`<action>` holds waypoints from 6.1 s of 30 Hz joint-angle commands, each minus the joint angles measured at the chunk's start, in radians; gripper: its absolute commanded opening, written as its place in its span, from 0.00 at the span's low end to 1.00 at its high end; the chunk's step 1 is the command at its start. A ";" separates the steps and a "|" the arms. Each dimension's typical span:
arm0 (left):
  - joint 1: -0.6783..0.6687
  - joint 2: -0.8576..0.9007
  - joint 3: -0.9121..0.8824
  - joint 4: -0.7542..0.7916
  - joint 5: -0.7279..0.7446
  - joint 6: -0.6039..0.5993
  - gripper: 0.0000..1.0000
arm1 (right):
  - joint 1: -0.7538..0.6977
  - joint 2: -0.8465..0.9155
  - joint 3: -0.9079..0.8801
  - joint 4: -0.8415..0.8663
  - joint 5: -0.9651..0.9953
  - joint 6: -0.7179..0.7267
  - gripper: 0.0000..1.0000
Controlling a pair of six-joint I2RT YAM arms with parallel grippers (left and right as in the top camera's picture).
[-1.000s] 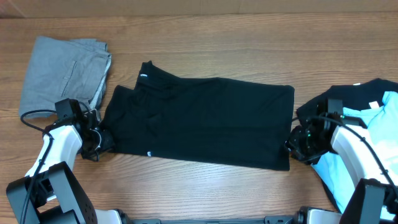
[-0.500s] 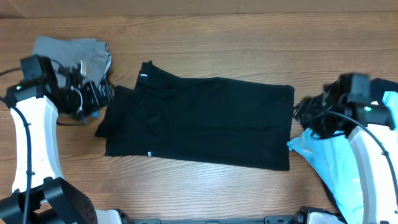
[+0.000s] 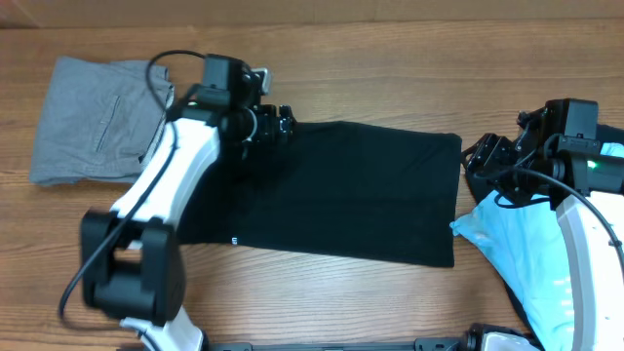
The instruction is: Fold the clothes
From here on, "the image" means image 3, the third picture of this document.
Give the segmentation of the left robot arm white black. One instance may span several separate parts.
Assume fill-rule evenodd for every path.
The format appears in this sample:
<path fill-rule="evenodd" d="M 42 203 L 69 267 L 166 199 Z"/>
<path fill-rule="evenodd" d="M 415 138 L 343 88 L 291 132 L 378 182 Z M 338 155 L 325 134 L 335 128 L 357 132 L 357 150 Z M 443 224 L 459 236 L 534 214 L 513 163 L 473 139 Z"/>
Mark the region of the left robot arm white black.
<path fill-rule="evenodd" d="M 287 143 L 296 121 L 287 105 L 262 103 L 272 75 L 238 58 L 204 54 L 204 72 L 180 98 L 158 98 L 163 133 L 134 185 L 106 213 L 88 211 L 80 227 L 76 287 L 84 303 L 134 332 L 145 350 L 200 351 L 204 331 L 187 314 L 186 273 L 176 231 L 204 173 L 227 151 L 244 159 L 258 146 Z"/>

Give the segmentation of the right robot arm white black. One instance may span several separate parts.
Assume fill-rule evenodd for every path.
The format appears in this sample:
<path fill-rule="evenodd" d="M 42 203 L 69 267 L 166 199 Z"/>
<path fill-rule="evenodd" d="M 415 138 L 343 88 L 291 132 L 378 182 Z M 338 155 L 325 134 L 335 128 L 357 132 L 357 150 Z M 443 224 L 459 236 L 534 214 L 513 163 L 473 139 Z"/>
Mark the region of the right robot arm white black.
<path fill-rule="evenodd" d="M 515 139 L 486 134 L 463 152 L 487 188 L 454 235 L 501 276 L 529 333 L 480 327 L 468 350 L 623 346 L 623 147 L 599 138 L 599 106 L 548 100 L 519 115 Z"/>

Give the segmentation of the black t-shirt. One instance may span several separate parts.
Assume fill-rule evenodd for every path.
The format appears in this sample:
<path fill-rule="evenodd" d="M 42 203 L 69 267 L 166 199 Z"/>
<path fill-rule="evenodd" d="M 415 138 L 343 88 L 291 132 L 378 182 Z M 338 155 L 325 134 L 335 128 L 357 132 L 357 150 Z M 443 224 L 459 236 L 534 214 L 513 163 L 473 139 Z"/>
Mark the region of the black t-shirt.
<path fill-rule="evenodd" d="M 461 143 L 454 134 L 302 123 L 285 144 L 222 151 L 177 232 L 184 244 L 451 268 Z"/>

